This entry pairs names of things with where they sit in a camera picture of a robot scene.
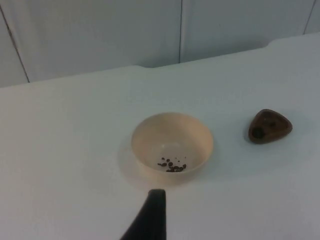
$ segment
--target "white wall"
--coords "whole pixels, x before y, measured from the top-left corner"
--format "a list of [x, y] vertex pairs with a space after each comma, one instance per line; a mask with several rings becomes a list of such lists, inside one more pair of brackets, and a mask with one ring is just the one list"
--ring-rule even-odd
[[180, 0], [0, 0], [31, 82], [179, 61]]
[[320, 0], [314, 1], [0, 0], [0, 4], [33, 82], [128, 65], [176, 64], [264, 47], [304, 31], [318, 32]]
[[314, 0], [183, 0], [181, 61], [266, 46], [304, 33]]
[[0, 88], [27, 82], [7, 26], [0, 14]]

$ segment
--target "black object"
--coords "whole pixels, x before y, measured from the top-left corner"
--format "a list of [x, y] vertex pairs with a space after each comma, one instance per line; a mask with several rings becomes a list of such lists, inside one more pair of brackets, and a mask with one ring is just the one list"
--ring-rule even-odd
[[121, 240], [166, 239], [166, 192], [163, 189], [152, 189]]

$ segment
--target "rock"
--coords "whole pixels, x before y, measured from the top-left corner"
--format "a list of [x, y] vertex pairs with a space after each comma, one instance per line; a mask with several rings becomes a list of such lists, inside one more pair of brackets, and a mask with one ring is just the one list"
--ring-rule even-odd
[[276, 111], [263, 109], [254, 117], [249, 127], [249, 139], [255, 144], [266, 144], [288, 135], [291, 122]]

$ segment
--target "ceramic bowl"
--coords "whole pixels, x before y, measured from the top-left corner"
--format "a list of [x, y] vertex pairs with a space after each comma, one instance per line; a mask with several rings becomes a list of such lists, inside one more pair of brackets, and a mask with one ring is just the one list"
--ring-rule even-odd
[[195, 117], [166, 112], [142, 121], [133, 132], [131, 147], [145, 170], [177, 176], [191, 173], [208, 161], [214, 140], [209, 128]]

